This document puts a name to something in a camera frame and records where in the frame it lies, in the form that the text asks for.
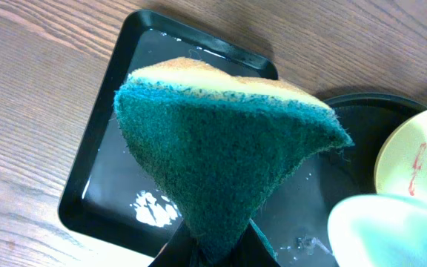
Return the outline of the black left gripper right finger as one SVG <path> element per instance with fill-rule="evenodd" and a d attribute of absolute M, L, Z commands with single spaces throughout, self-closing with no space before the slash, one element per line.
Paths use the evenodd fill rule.
<path fill-rule="evenodd" d="M 231 254 L 233 267 L 278 267 L 274 250 L 253 220 Z"/>

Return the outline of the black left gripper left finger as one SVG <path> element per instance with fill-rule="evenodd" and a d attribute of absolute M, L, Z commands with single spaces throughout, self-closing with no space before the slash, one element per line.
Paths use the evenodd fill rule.
<path fill-rule="evenodd" d="M 196 240 L 186 223 L 182 222 L 149 267 L 197 267 L 198 252 Z"/>

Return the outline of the green yellow sponge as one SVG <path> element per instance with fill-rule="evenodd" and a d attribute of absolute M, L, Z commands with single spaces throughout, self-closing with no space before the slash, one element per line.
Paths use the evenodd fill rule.
<path fill-rule="evenodd" d="M 129 151 L 211 264 L 305 159 L 353 143 L 334 110 L 297 86 L 185 57 L 130 73 L 113 106 Z"/>

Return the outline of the light green plate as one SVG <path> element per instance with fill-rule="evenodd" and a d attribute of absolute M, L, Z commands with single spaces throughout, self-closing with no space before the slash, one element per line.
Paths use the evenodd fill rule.
<path fill-rule="evenodd" d="M 427 202 L 349 197 L 331 210 L 328 238 L 339 266 L 427 266 Z"/>

